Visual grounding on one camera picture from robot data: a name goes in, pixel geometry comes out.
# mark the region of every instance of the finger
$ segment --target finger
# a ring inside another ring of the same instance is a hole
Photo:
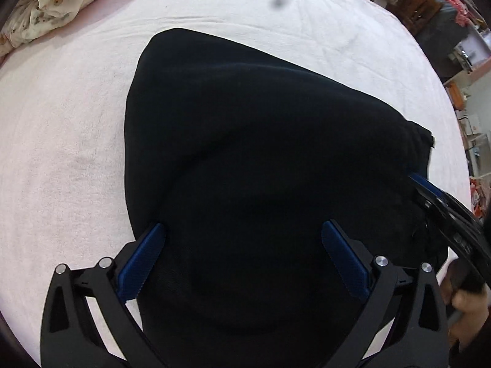
[[[455,267],[457,266],[458,259],[452,260],[450,264],[448,264],[447,272],[445,274],[445,278],[450,279],[455,274]]]
[[[471,293],[460,289],[452,298],[452,306],[463,313],[487,311],[487,299],[484,288],[481,293]]]
[[[445,277],[440,285],[440,293],[445,306],[450,304],[453,292],[454,288],[452,286],[452,282],[450,281],[450,277]]]
[[[450,328],[449,339],[457,338],[461,348],[466,348],[481,331],[488,316],[489,312],[487,309],[464,314],[462,318]]]
[[[448,345],[453,347],[455,343],[457,343],[458,337],[455,336],[452,331],[448,331]]]

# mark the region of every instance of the black cloth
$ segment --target black cloth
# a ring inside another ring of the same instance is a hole
[[[345,232],[439,267],[409,173],[433,138],[386,103],[253,48],[172,29],[139,59],[125,119],[136,236],[168,237],[139,297],[171,368],[314,367],[360,308],[321,244]]]

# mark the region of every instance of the metal screw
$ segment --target metal screw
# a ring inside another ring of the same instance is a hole
[[[55,268],[55,273],[56,274],[63,274],[66,270],[66,265],[65,264],[58,264]]]
[[[385,267],[387,264],[389,264],[389,260],[387,260],[387,258],[384,256],[377,256],[375,258],[375,263],[380,267]]]
[[[424,272],[432,272],[433,271],[433,267],[431,267],[431,264],[429,264],[429,263],[423,263],[423,264],[421,264],[421,269]]]
[[[100,268],[108,268],[112,264],[112,258],[110,257],[104,257],[99,260],[99,267]]]

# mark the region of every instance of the pink fabric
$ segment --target pink fabric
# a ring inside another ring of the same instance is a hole
[[[455,22],[462,26],[465,27],[467,24],[470,24],[471,21],[467,17],[469,14],[469,10],[467,9],[466,5],[461,2],[460,0],[447,0],[450,4],[454,6],[454,8],[457,9],[457,17],[455,18]]]

